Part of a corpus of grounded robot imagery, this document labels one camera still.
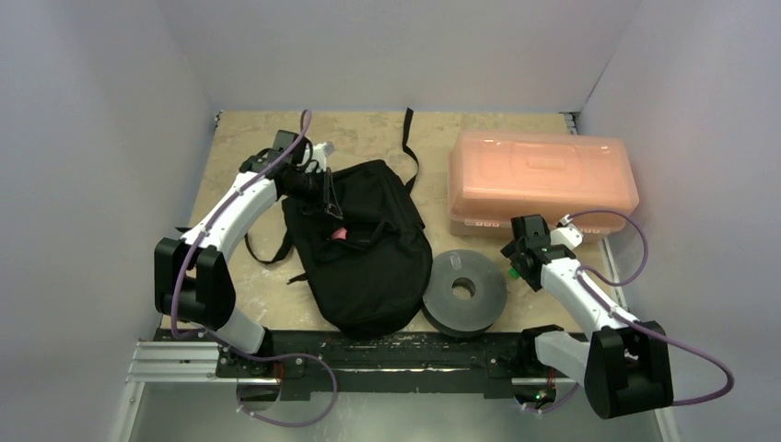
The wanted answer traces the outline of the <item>black student backpack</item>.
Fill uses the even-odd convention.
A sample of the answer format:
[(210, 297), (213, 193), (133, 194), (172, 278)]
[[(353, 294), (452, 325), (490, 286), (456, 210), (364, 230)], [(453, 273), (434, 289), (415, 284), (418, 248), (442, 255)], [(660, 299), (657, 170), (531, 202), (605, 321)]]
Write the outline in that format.
[[(328, 322), (353, 339), (368, 339), (404, 328), (423, 305), (433, 252), (411, 192), (382, 159), (332, 173), (344, 214), (324, 214), (321, 202), (283, 195), (283, 242), (268, 264), (292, 250), (317, 307)], [(331, 240), (344, 227), (346, 240)]]

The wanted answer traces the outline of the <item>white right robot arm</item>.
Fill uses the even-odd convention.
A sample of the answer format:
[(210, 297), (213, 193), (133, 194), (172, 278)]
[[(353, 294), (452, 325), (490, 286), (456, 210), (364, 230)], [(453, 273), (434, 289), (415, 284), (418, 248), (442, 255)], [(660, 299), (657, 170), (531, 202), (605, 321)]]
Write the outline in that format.
[(585, 335), (580, 341), (549, 325), (522, 332), (511, 364), (538, 375), (547, 367), (574, 380), (602, 419), (666, 408), (673, 403), (665, 332), (623, 309), (585, 273), (574, 249), (582, 239), (570, 219), (551, 230), (541, 215), (510, 221), (513, 238), (501, 250), (532, 290), (552, 294)]

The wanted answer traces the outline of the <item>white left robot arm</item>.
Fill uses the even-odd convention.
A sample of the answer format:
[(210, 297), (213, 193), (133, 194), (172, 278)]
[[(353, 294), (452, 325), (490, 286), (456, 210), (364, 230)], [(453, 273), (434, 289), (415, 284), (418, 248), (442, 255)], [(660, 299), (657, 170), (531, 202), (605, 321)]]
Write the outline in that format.
[(239, 351), (239, 365), (261, 377), (274, 367), (274, 351), (264, 345), (267, 330), (236, 304), (228, 262), (250, 227), (281, 196), (330, 202), (330, 142), (312, 143), (302, 133), (280, 130), (274, 143), (248, 157), (227, 193), (195, 226), (178, 238), (163, 238), (154, 249), (154, 302), (172, 322), (194, 323)]

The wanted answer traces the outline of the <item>translucent pink plastic box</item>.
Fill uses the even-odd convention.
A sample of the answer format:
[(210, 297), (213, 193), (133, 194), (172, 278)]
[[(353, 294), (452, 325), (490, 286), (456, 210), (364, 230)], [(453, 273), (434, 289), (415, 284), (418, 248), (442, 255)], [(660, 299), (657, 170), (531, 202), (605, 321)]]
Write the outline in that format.
[(510, 220), (578, 213), (587, 242), (624, 228), (639, 194), (617, 138), (463, 130), (449, 153), (451, 234), (511, 238)]

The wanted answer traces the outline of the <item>grey filament spool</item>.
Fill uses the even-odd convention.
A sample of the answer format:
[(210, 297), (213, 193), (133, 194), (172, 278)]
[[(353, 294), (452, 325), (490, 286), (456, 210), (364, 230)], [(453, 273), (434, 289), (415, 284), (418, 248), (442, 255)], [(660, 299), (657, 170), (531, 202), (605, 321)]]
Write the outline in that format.
[(499, 267), (474, 250), (448, 250), (433, 260), (423, 313), (439, 332), (472, 338), (488, 331), (507, 304)]

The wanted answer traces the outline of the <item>black metal base rail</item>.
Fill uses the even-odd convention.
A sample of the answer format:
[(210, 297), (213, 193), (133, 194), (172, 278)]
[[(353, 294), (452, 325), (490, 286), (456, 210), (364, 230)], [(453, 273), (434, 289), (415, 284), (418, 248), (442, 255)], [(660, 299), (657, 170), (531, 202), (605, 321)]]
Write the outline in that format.
[(511, 364), (522, 332), (488, 332), (466, 339), (398, 332), (355, 340), (336, 331), (270, 331), (261, 351), (245, 357), (206, 337), (177, 340), (161, 329), (153, 340), (136, 346), (129, 378), (280, 385), (286, 401), (339, 390), (474, 393), (487, 399), (551, 402), (554, 385), (572, 379), (545, 366)]

